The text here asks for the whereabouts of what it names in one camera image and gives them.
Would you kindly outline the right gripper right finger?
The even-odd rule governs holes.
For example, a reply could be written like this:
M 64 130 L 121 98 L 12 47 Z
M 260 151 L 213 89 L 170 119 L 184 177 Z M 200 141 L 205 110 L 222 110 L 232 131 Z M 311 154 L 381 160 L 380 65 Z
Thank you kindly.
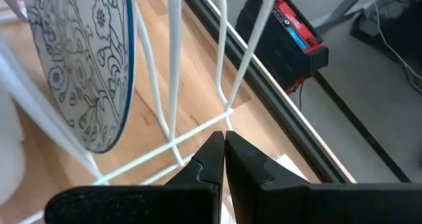
M 234 131 L 225 149 L 237 224 L 422 224 L 422 184 L 311 183 Z

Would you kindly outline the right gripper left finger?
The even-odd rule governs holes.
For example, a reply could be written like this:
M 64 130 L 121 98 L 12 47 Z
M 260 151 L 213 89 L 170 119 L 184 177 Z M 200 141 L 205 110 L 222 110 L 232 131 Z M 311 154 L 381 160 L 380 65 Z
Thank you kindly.
M 163 185 L 78 186 L 56 194 L 45 224 L 219 224 L 224 142 L 213 132 Z

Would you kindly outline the white wire dish rack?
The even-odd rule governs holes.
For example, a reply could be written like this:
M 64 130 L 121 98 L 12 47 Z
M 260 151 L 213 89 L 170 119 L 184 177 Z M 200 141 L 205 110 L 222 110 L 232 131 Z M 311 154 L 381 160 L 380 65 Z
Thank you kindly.
M 53 98 L 24 0 L 0 0 L 0 86 L 23 133 L 26 172 L 0 206 L 0 223 L 33 224 L 56 194 L 78 186 L 163 185 L 213 132 L 234 131 L 270 157 L 281 130 L 183 0 L 133 0 L 135 75 L 123 133 L 108 152 L 87 150 Z

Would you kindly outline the blue floral patterned plate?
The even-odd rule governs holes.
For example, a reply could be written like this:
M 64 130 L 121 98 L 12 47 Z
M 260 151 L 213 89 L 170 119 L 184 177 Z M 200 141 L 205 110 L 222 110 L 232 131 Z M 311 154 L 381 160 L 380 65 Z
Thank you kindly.
M 87 150 L 108 152 L 123 133 L 133 94 L 133 0 L 24 3 L 60 114 Z

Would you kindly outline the plain white plate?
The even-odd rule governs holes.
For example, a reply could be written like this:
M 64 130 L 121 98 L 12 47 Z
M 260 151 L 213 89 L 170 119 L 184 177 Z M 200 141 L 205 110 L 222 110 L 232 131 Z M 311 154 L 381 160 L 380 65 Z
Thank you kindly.
M 16 192 L 26 172 L 23 138 L 11 96 L 0 86 L 0 206 Z

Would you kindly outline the red black power station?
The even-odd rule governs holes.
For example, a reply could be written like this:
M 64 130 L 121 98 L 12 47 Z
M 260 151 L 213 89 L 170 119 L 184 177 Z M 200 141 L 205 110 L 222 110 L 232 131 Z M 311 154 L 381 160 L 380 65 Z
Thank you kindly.
M 276 0 L 255 55 L 286 93 L 328 65 L 329 49 L 291 0 Z

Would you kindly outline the grey desk leg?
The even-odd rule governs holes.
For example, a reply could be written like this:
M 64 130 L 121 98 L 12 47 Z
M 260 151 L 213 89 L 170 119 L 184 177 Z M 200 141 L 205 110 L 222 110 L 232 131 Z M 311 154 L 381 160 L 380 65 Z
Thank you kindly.
M 366 6 L 365 3 L 360 3 L 360 0 L 343 0 L 332 13 L 317 20 L 315 29 L 318 33 L 326 32 L 330 28 L 349 20 Z

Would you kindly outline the black equipment under desk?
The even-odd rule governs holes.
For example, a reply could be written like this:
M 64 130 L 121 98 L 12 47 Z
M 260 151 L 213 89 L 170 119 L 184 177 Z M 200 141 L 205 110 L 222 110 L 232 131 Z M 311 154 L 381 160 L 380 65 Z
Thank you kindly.
M 386 0 L 364 10 L 351 36 L 394 61 L 422 70 L 422 0 Z

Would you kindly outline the black aluminium table frame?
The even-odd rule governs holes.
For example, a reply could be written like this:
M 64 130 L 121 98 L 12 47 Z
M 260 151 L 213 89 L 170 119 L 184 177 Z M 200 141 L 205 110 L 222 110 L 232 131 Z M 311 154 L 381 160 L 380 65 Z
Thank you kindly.
M 220 29 L 218 26 L 220 12 L 215 4 L 211 0 L 185 1 L 211 35 L 212 41 L 216 43 Z M 256 57 L 251 59 L 245 79 L 277 123 L 276 127 L 286 137 L 286 144 L 300 154 L 318 180 L 339 183 L 356 182 Z

